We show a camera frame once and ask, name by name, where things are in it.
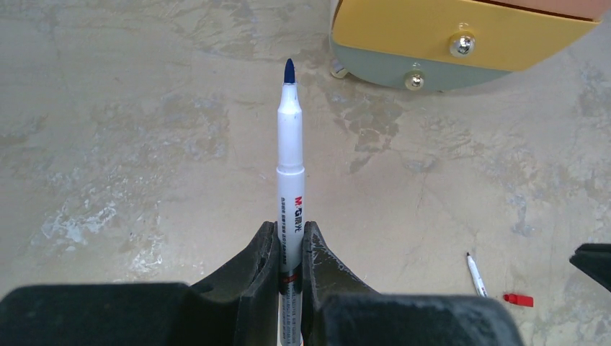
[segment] yellow drawer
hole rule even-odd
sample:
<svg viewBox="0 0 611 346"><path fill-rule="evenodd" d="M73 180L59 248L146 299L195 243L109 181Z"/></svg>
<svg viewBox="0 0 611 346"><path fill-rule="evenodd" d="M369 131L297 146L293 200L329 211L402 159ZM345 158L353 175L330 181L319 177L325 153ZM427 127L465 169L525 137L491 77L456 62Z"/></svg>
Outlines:
<svg viewBox="0 0 611 346"><path fill-rule="evenodd" d="M351 48L464 66L521 71L556 54L599 22L555 17L472 0L343 0L333 40ZM468 31L476 48L450 54Z"/></svg>

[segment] red marker cap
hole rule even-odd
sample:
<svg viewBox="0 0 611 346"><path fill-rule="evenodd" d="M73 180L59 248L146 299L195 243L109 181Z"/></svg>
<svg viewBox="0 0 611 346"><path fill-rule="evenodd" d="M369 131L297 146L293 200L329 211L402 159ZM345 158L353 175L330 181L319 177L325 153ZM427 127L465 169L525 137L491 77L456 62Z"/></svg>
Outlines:
<svg viewBox="0 0 611 346"><path fill-rule="evenodd" d="M507 302L510 302L519 306L528 306L532 308L535 305L535 300L529 296L522 296L520 294L506 294L503 296L503 299Z"/></svg>

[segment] white marker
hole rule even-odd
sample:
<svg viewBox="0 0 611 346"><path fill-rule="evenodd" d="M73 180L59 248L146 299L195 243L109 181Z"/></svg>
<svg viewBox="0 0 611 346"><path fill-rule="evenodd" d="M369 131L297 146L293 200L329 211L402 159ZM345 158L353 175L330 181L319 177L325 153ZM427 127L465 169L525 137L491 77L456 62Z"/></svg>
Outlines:
<svg viewBox="0 0 611 346"><path fill-rule="evenodd" d="M280 238L280 342L301 345L301 244L303 242L302 112L295 84L295 67L288 59L278 107L278 238Z"/></svg>
<svg viewBox="0 0 611 346"><path fill-rule="evenodd" d="M469 265L469 271L473 278L473 285L476 287L476 291L480 297L487 297L486 288L483 286L483 281L477 270L476 261L473 260L471 255L467 252L467 264Z"/></svg>

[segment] metal knob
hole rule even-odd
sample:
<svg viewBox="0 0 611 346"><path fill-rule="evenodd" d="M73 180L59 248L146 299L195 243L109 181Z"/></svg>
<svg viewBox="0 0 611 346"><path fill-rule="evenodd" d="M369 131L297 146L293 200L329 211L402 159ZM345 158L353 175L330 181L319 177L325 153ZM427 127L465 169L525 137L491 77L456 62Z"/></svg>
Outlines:
<svg viewBox="0 0 611 346"><path fill-rule="evenodd" d="M413 92L424 86L424 74L420 71L411 71L405 75L405 87Z"/></svg>
<svg viewBox="0 0 611 346"><path fill-rule="evenodd" d="M456 58L469 56L476 49L476 38L470 32L459 32L450 38L450 54Z"/></svg>

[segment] concrete floor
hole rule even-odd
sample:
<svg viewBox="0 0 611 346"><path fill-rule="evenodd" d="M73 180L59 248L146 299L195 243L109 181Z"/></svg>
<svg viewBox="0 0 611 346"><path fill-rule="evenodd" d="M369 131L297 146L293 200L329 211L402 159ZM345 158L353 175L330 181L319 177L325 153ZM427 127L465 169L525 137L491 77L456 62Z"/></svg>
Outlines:
<svg viewBox="0 0 611 346"><path fill-rule="evenodd" d="M307 219L383 292L489 293L526 345L608 345L611 293L568 263L611 241L611 25L445 94L328 73L327 0L0 2L0 294L210 274L274 220L286 58Z"/></svg>

